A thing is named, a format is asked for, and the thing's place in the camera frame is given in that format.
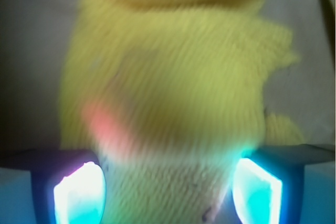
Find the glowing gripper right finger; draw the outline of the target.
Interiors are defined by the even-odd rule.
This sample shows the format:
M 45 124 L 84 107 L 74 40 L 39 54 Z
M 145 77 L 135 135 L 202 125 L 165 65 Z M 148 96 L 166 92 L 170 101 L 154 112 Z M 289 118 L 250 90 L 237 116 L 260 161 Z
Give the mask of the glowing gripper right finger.
M 299 223 L 303 165 L 297 148 L 259 148 L 243 155 L 232 181 L 241 223 Z

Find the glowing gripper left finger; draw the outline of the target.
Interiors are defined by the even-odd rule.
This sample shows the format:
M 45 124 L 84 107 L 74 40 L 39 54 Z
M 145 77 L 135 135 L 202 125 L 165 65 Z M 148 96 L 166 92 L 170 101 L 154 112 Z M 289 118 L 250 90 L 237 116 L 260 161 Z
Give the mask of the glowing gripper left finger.
M 100 223 L 106 179 L 93 151 L 33 151 L 32 161 L 38 223 Z

